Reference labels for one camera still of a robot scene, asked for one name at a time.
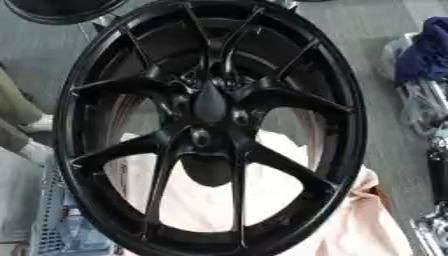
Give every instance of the black alloy wheel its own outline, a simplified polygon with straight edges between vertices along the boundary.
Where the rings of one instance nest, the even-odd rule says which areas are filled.
[[[18,16],[35,23],[68,25],[96,19],[127,0],[4,0]]]
[[[148,98],[157,107],[160,129],[120,142],[123,123]],[[256,141],[268,112],[282,107],[312,117],[318,127],[315,168]],[[83,213],[118,244],[151,256],[268,256],[287,250],[347,195],[367,133],[361,91],[336,47],[304,18],[256,0],[163,0],[120,18],[74,65],[54,125],[61,172]],[[141,212],[111,184],[104,166],[146,153],[156,154],[157,164]],[[209,159],[228,164],[230,230],[200,233],[162,223],[161,200],[179,159],[186,169]],[[304,187],[287,207],[251,226],[244,218],[250,163],[282,171]],[[202,185],[222,184],[195,178],[198,173],[192,177]]]

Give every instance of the plastic basket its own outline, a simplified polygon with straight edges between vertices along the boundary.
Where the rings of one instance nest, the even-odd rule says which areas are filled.
[[[29,256],[113,255],[112,242],[106,250],[63,251],[65,244],[57,228],[63,218],[63,201],[67,190],[54,159],[49,159],[42,178],[41,191],[39,211],[31,232]]]

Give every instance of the center hub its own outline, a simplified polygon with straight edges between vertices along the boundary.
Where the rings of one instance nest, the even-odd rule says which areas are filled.
[[[194,114],[208,124],[221,121],[227,110],[227,103],[222,92],[211,81],[206,81],[194,104]]]

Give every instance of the white cloth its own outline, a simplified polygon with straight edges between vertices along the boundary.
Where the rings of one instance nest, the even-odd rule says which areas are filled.
[[[259,141],[298,163],[308,163],[306,147],[297,147],[284,135],[262,131]],[[144,211],[156,158],[139,155],[127,159],[127,198]],[[302,191],[300,182],[266,166],[249,166],[247,178],[247,225],[277,213]],[[312,236],[280,255],[412,255],[405,235],[380,199],[365,192],[377,184],[376,174],[362,168],[352,192],[338,210]],[[232,212],[230,184],[218,188],[200,186],[180,163],[175,166],[161,206],[164,224],[198,232],[225,231],[231,227]]]

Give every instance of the lug nut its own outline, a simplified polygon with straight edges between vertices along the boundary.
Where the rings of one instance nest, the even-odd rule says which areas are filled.
[[[244,110],[233,111],[233,121],[239,125],[247,125],[249,123],[249,115]]]
[[[206,147],[211,142],[211,135],[204,129],[196,129],[192,132],[193,142],[198,147]]]

